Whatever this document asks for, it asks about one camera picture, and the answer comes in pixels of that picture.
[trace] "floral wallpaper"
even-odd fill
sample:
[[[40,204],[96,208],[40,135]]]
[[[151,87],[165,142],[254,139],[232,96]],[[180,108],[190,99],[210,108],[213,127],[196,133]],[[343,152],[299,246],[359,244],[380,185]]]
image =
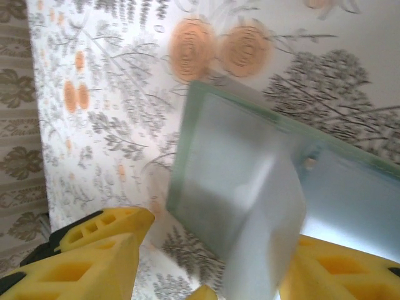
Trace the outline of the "floral wallpaper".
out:
[[[3,18],[15,5],[2,8]],[[105,206],[150,209],[156,223],[142,247],[133,299],[184,299],[201,283],[219,289],[223,263],[165,210],[190,81],[399,164],[396,5],[28,0],[42,156],[9,149],[7,157],[24,158],[26,170],[6,175],[35,176],[43,160],[53,230]],[[14,39],[12,51],[25,55]],[[23,76],[4,73],[24,86],[19,102],[28,106]],[[16,105],[13,97],[6,106]]]
[[[48,210],[26,9],[0,4],[0,276],[43,242]]]

